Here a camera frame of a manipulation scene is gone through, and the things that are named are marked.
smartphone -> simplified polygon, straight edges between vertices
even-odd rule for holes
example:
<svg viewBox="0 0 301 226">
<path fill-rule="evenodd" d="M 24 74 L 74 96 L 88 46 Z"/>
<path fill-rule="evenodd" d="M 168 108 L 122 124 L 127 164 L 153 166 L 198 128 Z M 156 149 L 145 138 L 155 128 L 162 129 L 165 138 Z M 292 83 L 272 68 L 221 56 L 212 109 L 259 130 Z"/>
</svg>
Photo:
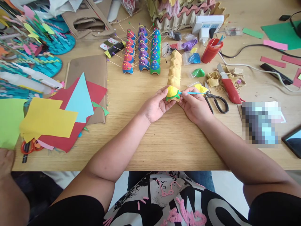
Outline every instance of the smartphone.
<svg viewBox="0 0 301 226">
<path fill-rule="evenodd" d="M 301 126 L 281 139 L 301 159 Z"/>
</svg>

red pencil holder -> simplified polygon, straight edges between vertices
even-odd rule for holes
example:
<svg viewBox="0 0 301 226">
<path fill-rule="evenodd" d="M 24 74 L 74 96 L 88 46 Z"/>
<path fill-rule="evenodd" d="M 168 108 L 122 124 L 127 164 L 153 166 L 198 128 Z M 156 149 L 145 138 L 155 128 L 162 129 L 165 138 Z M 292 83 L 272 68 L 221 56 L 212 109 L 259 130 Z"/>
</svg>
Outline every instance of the red pencil holder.
<svg viewBox="0 0 301 226">
<path fill-rule="evenodd" d="M 209 63 L 224 46 L 224 43 L 221 42 L 219 43 L 220 46 L 218 48 L 213 48 L 213 46 L 216 46 L 218 42 L 219 39 L 211 39 L 208 42 L 208 45 L 206 46 L 206 49 L 201 58 L 201 61 L 203 63 Z"/>
</svg>

glue stick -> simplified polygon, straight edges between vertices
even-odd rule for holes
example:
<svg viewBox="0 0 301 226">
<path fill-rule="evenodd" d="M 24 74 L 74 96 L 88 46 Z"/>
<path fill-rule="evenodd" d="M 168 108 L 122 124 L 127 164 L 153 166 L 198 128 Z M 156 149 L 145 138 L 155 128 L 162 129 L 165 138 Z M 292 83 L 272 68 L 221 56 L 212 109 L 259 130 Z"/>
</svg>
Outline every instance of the glue stick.
<svg viewBox="0 0 301 226">
<path fill-rule="evenodd" d="M 45 86 L 41 83 L 38 83 L 34 80 L 31 80 L 29 78 L 23 77 L 19 74 L 12 74 L 9 72 L 0 72 L 0 78 L 7 80 L 9 83 L 20 86 L 22 88 L 26 88 L 32 91 L 35 91 L 37 93 L 43 93 L 43 94 L 50 94 L 51 88 L 48 86 Z"/>
<path fill-rule="evenodd" d="M 42 72 L 35 71 L 31 69 L 30 67 L 23 67 L 21 65 L 18 65 L 16 63 L 13 63 L 17 67 L 19 67 L 24 73 L 29 74 L 32 78 L 35 80 L 38 80 L 41 83 L 44 83 L 52 88 L 55 89 L 61 89 L 63 85 L 54 79 L 48 77 L 47 75 L 43 74 Z"/>
</svg>

hand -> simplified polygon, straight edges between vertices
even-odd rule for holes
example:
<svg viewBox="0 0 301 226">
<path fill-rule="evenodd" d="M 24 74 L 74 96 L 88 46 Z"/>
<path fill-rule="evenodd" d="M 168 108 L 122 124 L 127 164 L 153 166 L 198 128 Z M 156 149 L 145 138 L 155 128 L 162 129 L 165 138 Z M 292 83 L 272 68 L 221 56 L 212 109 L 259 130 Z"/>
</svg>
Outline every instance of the hand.
<svg viewBox="0 0 301 226">
<path fill-rule="evenodd" d="M 172 100 L 170 103 L 165 101 L 168 93 L 167 86 L 159 89 L 155 95 L 149 98 L 138 111 L 138 114 L 145 116 L 150 123 L 157 121 L 165 112 L 167 112 L 176 101 Z"/>
<path fill-rule="evenodd" d="M 199 93 L 195 87 L 189 87 L 182 92 L 179 105 L 185 111 L 187 117 L 200 127 L 204 122 L 214 118 L 205 98 L 201 94 L 188 94 L 188 92 Z"/>
</svg>

red box cutter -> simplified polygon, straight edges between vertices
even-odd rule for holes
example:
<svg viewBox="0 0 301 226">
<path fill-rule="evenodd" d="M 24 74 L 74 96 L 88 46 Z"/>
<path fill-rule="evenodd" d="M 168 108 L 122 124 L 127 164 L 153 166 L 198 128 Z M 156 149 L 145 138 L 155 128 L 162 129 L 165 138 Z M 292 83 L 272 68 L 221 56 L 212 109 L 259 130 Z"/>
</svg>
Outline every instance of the red box cutter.
<svg viewBox="0 0 301 226">
<path fill-rule="evenodd" d="M 218 64 L 217 69 L 220 75 L 222 76 L 222 81 L 227 91 L 229 100 L 234 104 L 241 104 L 242 102 L 246 102 L 245 100 L 240 98 L 238 91 L 235 89 L 233 85 L 232 80 L 228 78 L 228 75 L 223 70 L 221 64 Z"/>
</svg>

